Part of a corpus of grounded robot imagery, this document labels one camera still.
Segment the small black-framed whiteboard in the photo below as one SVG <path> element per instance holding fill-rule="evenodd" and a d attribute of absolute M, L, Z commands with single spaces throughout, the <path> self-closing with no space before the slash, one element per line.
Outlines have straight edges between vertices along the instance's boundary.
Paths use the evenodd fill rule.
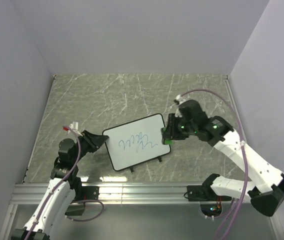
<path fill-rule="evenodd" d="M 165 127 L 162 114 L 156 113 L 105 129 L 107 153 L 114 171 L 119 172 L 171 152 L 162 144 L 161 129 Z"/>

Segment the green whiteboard eraser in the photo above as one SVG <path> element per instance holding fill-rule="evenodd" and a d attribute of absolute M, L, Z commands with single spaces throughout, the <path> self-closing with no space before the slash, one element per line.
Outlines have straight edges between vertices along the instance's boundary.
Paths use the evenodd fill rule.
<path fill-rule="evenodd" d="M 160 131 L 161 131 L 161 143 L 162 143 L 162 138 L 172 138 L 171 131 L 169 128 L 163 127 L 161 128 Z"/>

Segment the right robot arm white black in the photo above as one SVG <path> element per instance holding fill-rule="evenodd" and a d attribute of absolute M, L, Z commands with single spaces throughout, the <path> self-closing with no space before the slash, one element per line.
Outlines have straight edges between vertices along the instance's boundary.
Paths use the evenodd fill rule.
<path fill-rule="evenodd" d="M 213 201 L 227 197 L 249 201 L 262 215 L 272 217 L 284 201 L 284 172 L 272 166 L 220 116 L 208 117 L 196 100 L 177 98 L 175 113 L 170 113 L 161 129 L 162 143 L 186 140 L 190 136 L 208 143 L 223 153 L 244 172 L 244 180 L 212 173 L 199 190 L 189 190 L 191 201 Z"/>

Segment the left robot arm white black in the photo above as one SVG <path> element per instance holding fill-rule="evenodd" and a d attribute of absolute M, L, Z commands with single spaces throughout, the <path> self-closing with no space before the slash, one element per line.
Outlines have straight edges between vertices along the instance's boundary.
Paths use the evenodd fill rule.
<path fill-rule="evenodd" d="M 78 132 L 67 126 L 63 129 L 71 132 L 76 140 L 65 138 L 59 143 L 58 156 L 54 161 L 46 192 L 23 228 L 12 232 L 12 240 L 56 240 L 57 228 L 73 203 L 79 203 L 82 210 L 87 202 L 99 203 L 104 210 L 104 204 L 100 200 L 85 197 L 84 187 L 77 173 L 80 159 L 87 153 L 99 150 L 109 136 L 86 130 Z"/>

